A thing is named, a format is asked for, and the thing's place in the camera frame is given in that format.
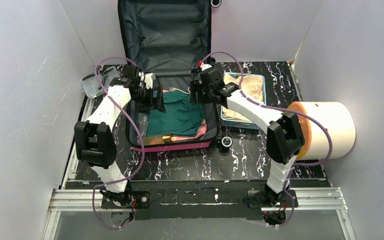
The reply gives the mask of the beige garment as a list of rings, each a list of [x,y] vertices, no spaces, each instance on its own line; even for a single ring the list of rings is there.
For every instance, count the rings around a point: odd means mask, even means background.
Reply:
[[[240,79],[241,79],[240,73],[236,73],[236,72],[225,72],[223,76],[223,80],[225,84],[235,83],[239,85]],[[265,102],[265,90],[264,90],[265,79],[262,75],[245,74],[243,77],[241,87],[248,96],[254,98],[259,102]],[[240,113],[235,112],[231,109],[227,109],[225,107],[222,107],[221,116],[227,120],[250,122],[249,119],[247,119]]]

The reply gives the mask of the pink patterned garment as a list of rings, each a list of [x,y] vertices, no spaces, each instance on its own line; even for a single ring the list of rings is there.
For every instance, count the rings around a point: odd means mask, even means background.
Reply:
[[[203,136],[207,131],[203,105],[192,104],[190,93],[179,88],[169,89],[170,130],[172,142],[193,140]]]

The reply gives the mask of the pink hard-shell suitcase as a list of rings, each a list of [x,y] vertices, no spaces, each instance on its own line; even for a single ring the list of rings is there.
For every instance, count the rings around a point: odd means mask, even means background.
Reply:
[[[215,66],[211,52],[212,7],[208,0],[120,0],[117,5],[125,56],[145,73],[155,73],[163,93],[170,88],[189,92],[199,77],[199,61]],[[199,138],[164,145],[144,146],[139,122],[144,114],[135,103],[126,105],[126,138],[145,152],[207,148],[220,140],[220,117],[216,103],[201,104],[206,133]]]

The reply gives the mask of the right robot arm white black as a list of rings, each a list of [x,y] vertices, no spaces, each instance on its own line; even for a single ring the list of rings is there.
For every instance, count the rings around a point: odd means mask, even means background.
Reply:
[[[192,104],[218,104],[241,114],[266,134],[266,152],[271,166],[266,187],[279,194],[289,183],[289,173],[305,144],[298,115],[274,109],[243,96],[233,82],[226,84],[217,68],[204,64],[197,69],[198,79],[190,83]]]

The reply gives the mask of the teal green garment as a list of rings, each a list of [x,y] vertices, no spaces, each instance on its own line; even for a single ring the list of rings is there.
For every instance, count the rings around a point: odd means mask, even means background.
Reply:
[[[195,136],[204,119],[203,105],[192,104],[190,96],[181,91],[164,92],[162,97],[165,112],[150,111],[146,135]]]

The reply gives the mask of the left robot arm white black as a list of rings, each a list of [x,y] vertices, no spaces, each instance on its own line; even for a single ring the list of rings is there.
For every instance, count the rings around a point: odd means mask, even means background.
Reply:
[[[107,191],[123,193],[128,179],[116,164],[117,146],[112,133],[122,109],[134,102],[137,113],[150,114],[151,110],[165,112],[162,88],[153,72],[128,65],[105,90],[97,109],[85,121],[74,126],[77,159],[86,162],[100,177]]]

